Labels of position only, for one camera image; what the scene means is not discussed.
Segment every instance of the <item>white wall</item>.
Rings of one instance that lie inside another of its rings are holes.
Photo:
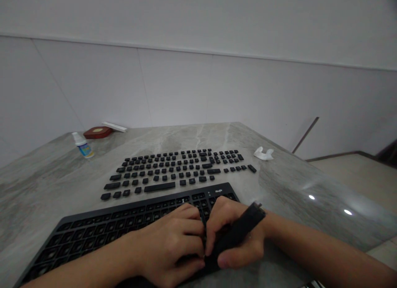
[[[291,151],[319,116],[302,158],[396,139],[397,72],[5,37],[0,67],[0,166],[104,120],[241,121]]]
[[[397,69],[396,0],[0,0],[0,35]]]

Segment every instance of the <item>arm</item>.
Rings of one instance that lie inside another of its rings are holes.
[[[200,237],[203,235],[204,225],[198,209],[184,204],[149,226],[132,231],[23,287],[106,288],[134,276],[143,276],[157,287],[175,287],[205,266]],[[177,263],[188,254],[197,254],[198,258]]]
[[[246,209],[227,198],[217,199],[207,222],[206,255],[212,252],[216,232]],[[221,268],[239,268],[260,259],[263,240],[270,238],[326,287],[395,287],[397,272],[376,259],[320,231],[269,211],[266,214],[241,246],[219,255]]]

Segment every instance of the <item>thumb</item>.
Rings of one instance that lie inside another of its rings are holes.
[[[239,269],[263,257],[263,243],[249,242],[240,247],[223,251],[218,256],[218,266],[222,269]]]
[[[184,280],[190,278],[200,269],[205,267],[204,259],[202,258],[193,258],[189,261],[184,262],[180,266],[172,269],[168,275],[171,278],[171,287],[175,287],[179,283],[183,282]]]

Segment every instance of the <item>bottle label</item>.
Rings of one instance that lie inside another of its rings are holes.
[[[93,156],[93,151],[91,150],[91,147],[86,143],[83,145],[78,146],[80,149],[80,152],[83,154],[84,157],[91,157]]]

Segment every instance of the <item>hand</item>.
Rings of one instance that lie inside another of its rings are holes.
[[[237,220],[248,206],[232,201],[224,196],[219,197],[207,221],[206,256],[211,255],[216,233],[225,225]],[[218,256],[218,265],[222,269],[238,269],[263,257],[263,240],[265,229],[259,223],[238,247],[223,251]]]
[[[203,235],[204,225],[198,209],[186,203],[122,238],[128,239],[136,252],[131,256],[139,260],[136,267],[139,275],[157,287],[175,287],[205,266]],[[199,258],[176,264],[189,254],[197,254]]]

